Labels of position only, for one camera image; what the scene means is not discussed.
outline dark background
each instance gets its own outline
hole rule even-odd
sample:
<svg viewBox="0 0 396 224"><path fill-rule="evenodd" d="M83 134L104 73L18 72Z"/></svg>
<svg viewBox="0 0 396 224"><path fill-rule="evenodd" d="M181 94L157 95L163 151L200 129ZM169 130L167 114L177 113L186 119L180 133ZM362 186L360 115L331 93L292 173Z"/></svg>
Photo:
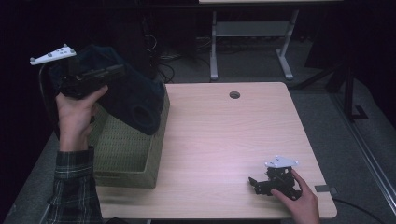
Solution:
<svg viewBox="0 0 396 224"><path fill-rule="evenodd" d="M63 43L76 50L89 44L107 45L115 48L137 70L154 77L155 69L150 63L155 67L155 62L146 52L148 41L143 33L156 33L164 44L193 53L191 46L194 46L195 35L210 32L205 28L211 22L210 13L191 16L190 13L173 12L169 16L163 12L154 18L148 17L149 20L141 26L140 18L146 14L80 10L81 4L92 7L100 6L101 2L78 1L76 5L73 1L5 0L0 3L0 52L3 59L0 75L0 221L18 196L52 132L38 90L39 66L30 65L30 57L58 49ZM318 16L317 11L302 11L294 35L315 40L307 61L309 66L326 68L346 54L353 55L352 70L370 89L394 127L395 8L392 1L346 1L325 13L325 17L323 14ZM312 22L310 18L320 20ZM181 35L186 38L177 41Z"/></svg>

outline wooden table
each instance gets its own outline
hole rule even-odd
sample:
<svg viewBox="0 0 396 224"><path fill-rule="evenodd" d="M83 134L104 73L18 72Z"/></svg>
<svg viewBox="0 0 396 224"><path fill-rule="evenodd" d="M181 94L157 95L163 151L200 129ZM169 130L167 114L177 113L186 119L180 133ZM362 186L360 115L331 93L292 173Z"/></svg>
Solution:
<svg viewBox="0 0 396 224"><path fill-rule="evenodd" d="M97 187L104 217L284 218L274 197L256 195L251 176L267 180L275 155L314 189L325 185L283 83L168 84L171 107L155 189ZM238 91L233 99L230 92ZM316 193L321 217L335 217L329 192Z"/></svg>

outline hand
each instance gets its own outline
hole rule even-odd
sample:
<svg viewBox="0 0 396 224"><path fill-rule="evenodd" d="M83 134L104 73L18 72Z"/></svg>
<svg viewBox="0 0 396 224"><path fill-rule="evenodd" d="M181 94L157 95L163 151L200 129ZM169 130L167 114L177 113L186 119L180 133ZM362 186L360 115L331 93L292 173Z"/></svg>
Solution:
<svg viewBox="0 0 396 224"><path fill-rule="evenodd" d="M92 128L91 116L97 112L95 102L107 92L104 86L81 100L56 96L59 112L60 151L79 151L88 149L88 135Z"/></svg>
<svg viewBox="0 0 396 224"><path fill-rule="evenodd" d="M276 189L272 189L271 193L288 207L297 224L319 224L318 197L295 170L291 170L291 172L300 185L301 197L297 201L293 201Z"/></svg>

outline shirt cuff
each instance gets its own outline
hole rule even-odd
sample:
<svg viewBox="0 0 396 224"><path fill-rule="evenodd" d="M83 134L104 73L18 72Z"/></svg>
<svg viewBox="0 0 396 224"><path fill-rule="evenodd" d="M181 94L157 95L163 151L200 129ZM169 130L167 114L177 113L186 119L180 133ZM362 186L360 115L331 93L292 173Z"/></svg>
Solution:
<svg viewBox="0 0 396 224"><path fill-rule="evenodd" d="M80 178L93 174L93 147L88 150L61 152L56 157L55 179Z"/></svg>

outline left hand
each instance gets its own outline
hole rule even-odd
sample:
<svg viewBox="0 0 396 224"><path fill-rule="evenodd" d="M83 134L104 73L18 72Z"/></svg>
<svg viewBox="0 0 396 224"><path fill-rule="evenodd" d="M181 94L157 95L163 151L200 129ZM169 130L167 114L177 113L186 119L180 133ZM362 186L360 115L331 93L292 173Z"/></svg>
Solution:
<svg viewBox="0 0 396 224"><path fill-rule="evenodd" d="M91 116L97 112L95 102L108 90L104 86L81 100L59 93L56 104L59 112L60 151L79 151L88 149L88 135L92 128Z"/></svg>

